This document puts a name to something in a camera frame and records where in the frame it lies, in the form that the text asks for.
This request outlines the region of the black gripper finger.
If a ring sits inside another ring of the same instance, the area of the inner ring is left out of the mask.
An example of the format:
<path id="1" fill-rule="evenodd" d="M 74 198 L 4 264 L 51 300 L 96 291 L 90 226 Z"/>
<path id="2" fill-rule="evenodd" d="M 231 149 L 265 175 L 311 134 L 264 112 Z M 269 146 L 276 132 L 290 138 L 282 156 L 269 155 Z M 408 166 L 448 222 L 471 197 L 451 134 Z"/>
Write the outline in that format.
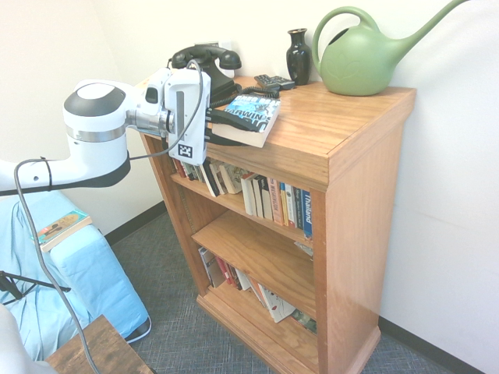
<path id="1" fill-rule="evenodd" d="M 228 125 L 235 129 L 240 129 L 243 131 L 251 131 L 252 124 L 245 120 L 244 118 L 240 118 L 237 115 L 228 113 L 227 111 L 221 111 L 218 109 L 208 108 L 205 111 L 205 119 L 207 122 L 212 124 L 212 129 L 215 128 L 216 124 L 219 125 Z"/>
<path id="2" fill-rule="evenodd" d="M 221 146 L 243 146 L 243 143 L 217 136 L 211 132 L 206 132 L 204 135 L 204 139 L 207 143 Z"/>

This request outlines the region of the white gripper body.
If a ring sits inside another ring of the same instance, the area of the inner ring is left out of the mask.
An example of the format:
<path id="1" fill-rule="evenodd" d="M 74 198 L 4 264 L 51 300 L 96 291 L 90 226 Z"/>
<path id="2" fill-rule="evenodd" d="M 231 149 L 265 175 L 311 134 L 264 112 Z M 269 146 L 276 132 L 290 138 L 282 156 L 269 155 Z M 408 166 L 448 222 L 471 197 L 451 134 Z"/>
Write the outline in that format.
<path id="1" fill-rule="evenodd" d="M 206 111 L 210 103 L 211 78 L 205 72 L 179 69 L 165 84 L 164 106 L 173 115 L 168 134 L 169 156 L 191 165 L 203 164 Z"/>

